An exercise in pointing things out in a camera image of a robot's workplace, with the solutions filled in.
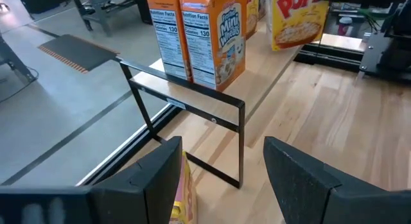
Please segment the grey metal stand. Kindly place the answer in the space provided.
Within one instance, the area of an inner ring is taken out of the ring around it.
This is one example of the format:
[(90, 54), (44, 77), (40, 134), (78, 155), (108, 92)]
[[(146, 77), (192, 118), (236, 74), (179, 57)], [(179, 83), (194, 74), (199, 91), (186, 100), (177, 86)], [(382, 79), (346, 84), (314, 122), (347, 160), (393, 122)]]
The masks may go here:
[(136, 5), (143, 23), (152, 25), (152, 17), (147, 0), (73, 0), (85, 27), (92, 31), (91, 21), (98, 23), (106, 36), (112, 31), (108, 24), (113, 15)]

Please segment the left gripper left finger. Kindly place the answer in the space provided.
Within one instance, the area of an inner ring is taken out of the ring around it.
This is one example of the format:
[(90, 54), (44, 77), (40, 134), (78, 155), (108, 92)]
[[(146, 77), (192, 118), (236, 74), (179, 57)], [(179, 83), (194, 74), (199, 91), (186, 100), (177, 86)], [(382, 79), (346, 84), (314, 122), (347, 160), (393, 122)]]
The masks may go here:
[(0, 186), (0, 224), (168, 224), (181, 162), (176, 136), (95, 185)]

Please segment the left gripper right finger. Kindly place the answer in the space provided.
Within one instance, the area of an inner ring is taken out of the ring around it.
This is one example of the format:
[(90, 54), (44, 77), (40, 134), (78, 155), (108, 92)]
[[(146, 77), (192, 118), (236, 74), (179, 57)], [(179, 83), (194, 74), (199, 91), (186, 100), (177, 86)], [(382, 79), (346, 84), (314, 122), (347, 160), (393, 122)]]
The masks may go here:
[(263, 156), (286, 224), (411, 224), (411, 190), (386, 191), (275, 137)]

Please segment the black floor mat hazard stripes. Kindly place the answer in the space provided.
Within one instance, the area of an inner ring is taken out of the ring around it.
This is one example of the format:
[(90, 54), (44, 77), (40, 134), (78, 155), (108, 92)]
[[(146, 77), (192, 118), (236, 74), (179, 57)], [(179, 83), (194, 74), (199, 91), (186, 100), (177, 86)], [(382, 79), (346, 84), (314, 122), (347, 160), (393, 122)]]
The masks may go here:
[(81, 73), (88, 73), (109, 60), (115, 60), (119, 55), (117, 51), (68, 34), (37, 48)]

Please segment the yellow Corn Pops cereal box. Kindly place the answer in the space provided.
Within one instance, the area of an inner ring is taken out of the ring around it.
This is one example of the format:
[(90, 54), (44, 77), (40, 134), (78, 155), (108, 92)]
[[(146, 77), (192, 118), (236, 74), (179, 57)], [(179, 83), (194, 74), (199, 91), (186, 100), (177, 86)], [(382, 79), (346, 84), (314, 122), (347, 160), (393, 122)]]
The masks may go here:
[(329, 8), (322, 0), (267, 0), (267, 33), (274, 51), (318, 41)]
[(259, 0), (247, 0), (247, 32), (246, 39), (249, 39), (255, 32), (258, 23)]
[(188, 163), (187, 153), (182, 152), (180, 177), (169, 224), (197, 224), (197, 192)]

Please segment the red cup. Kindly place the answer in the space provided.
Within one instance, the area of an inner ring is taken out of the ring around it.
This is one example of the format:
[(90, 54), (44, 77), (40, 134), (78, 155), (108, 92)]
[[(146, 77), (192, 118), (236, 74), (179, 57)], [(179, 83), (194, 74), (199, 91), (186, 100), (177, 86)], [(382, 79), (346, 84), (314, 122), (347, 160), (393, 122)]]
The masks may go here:
[(341, 17), (338, 21), (338, 35), (345, 36), (352, 22), (353, 20), (350, 17)]

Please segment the orange Mini Wheats cereal box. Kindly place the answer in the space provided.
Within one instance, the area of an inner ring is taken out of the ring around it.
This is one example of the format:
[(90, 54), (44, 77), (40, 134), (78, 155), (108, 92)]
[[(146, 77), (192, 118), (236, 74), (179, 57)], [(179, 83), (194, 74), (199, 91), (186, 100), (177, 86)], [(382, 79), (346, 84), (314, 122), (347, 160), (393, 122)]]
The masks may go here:
[(179, 0), (147, 0), (164, 71), (192, 80), (188, 46)]
[(247, 0), (179, 0), (193, 82), (224, 91), (245, 70)]

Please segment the wooden shelf black metal frame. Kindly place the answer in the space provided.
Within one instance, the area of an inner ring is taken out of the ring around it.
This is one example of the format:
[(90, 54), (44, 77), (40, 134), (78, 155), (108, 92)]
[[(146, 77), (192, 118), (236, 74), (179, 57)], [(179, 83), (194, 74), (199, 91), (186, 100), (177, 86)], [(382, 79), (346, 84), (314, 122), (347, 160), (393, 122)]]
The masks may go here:
[(150, 67), (119, 61), (149, 133), (158, 142), (163, 139), (148, 116), (141, 92), (238, 133), (238, 178), (230, 177), (193, 154), (188, 155), (191, 162), (238, 189), (243, 185), (245, 126), (300, 51), (299, 46), (272, 51), (267, 21), (267, 18), (258, 21), (257, 30), (246, 41), (246, 70), (223, 92), (167, 75), (160, 60)]

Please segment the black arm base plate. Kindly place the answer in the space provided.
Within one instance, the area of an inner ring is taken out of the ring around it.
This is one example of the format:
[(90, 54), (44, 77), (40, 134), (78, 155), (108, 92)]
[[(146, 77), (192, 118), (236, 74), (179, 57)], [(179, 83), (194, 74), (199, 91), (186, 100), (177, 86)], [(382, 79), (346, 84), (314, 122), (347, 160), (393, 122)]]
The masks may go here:
[(411, 85), (411, 35), (393, 31), (372, 34), (360, 63), (360, 73)]

